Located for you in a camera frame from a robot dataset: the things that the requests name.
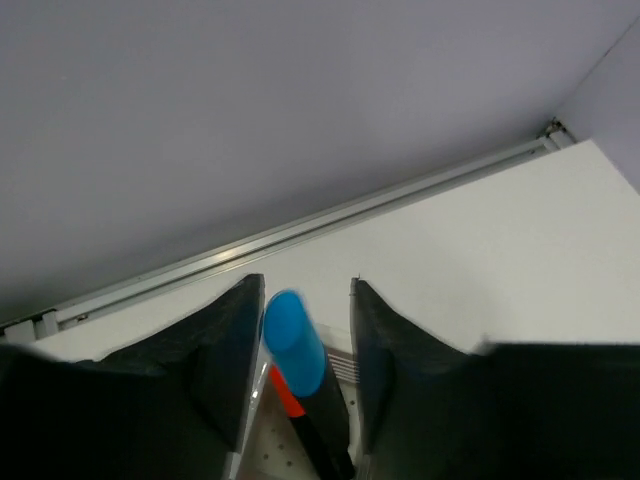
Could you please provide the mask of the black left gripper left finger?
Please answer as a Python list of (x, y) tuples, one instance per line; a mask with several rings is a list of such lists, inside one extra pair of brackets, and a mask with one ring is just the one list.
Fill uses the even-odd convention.
[(99, 361), (1, 348), (5, 479), (227, 479), (246, 428), (264, 307), (250, 274)]

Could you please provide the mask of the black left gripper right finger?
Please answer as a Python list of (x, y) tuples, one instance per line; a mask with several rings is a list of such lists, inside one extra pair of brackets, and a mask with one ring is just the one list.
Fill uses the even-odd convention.
[(635, 479), (635, 344), (465, 353), (351, 284), (363, 479)]

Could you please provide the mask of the orange highlighter marker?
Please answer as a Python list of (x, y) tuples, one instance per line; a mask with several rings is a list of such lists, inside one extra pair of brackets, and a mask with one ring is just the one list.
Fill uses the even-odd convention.
[(320, 479), (352, 479), (355, 469), (348, 450), (339, 449), (337, 442), (329, 444), (322, 438), (307, 412), (289, 390), (276, 366), (271, 367), (269, 377), (304, 453), (318, 477)]

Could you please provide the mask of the blue highlighter marker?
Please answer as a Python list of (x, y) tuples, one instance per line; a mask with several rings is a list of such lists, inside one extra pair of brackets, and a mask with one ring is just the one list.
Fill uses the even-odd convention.
[(324, 343), (302, 296), (282, 290), (267, 303), (263, 341), (289, 390), (329, 444), (348, 450), (349, 417)]

